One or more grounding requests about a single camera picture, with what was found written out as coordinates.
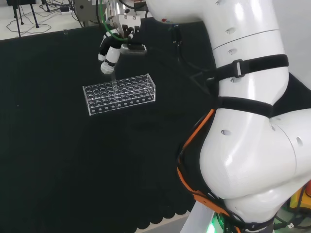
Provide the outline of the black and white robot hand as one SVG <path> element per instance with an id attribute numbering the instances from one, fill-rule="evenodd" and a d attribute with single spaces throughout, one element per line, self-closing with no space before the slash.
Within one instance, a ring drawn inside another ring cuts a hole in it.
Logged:
<path id="1" fill-rule="evenodd" d="M 110 75 L 121 54 L 145 54 L 146 47 L 136 41 L 140 34 L 141 17 L 119 14 L 105 20 L 101 16 L 101 25 L 105 29 L 100 45 L 98 59 L 101 61 L 101 72 Z"/>

